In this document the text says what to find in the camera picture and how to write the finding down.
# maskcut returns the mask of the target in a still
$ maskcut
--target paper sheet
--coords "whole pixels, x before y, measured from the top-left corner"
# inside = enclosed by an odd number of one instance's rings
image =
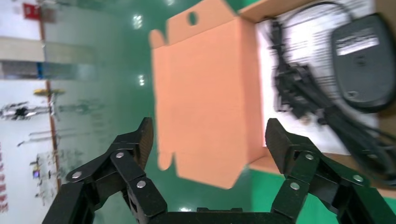
[[[357,18],[375,12],[374,0],[339,0],[337,2],[352,9],[352,13]],[[285,20],[291,13],[293,11],[281,15],[280,20]],[[376,114],[363,114],[349,107],[340,98],[337,90],[332,70],[330,34],[336,27],[346,23],[348,23],[347,14],[333,5],[317,6],[300,13],[289,21],[285,30],[288,60],[302,64],[309,63],[318,83],[335,103],[358,121],[378,127]],[[269,48],[272,44],[268,41],[266,34],[270,31],[269,22],[257,24],[256,30],[261,64],[263,130],[269,118],[278,118],[288,132],[309,137],[321,152],[349,155],[331,128],[318,125],[314,115],[310,115],[307,122],[307,120],[297,120],[289,112],[275,111],[274,101],[277,97],[277,90],[273,84],[273,69],[277,65],[277,60],[274,57],[275,52]]]

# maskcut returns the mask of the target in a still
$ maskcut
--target box flap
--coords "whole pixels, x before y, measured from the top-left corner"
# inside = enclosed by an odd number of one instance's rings
[[[197,24],[191,25],[189,17],[194,14]],[[224,0],[203,0],[167,21],[169,45],[230,22],[235,13]]]
[[[277,16],[306,5],[314,0],[261,0],[241,10],[241,17],[252,22],[261,22],[265,16]]]

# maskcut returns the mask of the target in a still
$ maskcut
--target red sign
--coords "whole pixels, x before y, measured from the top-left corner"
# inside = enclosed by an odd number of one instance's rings
[[[38,5],[23,4],[23,15],[25,19],[40,20],[40,7]]]

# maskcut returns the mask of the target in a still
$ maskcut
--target cardboard box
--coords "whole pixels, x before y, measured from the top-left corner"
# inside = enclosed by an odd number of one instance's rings
[[[202,0],[167,21],[167,38],[150,33],[161,169],[174,159],[180,177],[226,189],[249,163],[279,173],[262,147],[255,23],[310,2],[260,0],[238,17],[224,0]],[[376,0],[376,7],[396,31],[396,1]],[[196,25],[188,22],[193,14]],[[394,111],[380,116],[380,128],[392,134]],[[359,169],[350,156],[327,156]]]

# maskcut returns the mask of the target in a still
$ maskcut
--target hole in cardboard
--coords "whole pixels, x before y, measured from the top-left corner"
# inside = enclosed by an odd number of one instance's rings
[[[197,14],[195,12],[188,13],[188,23],[192,26],[196,25],[198,21]]]

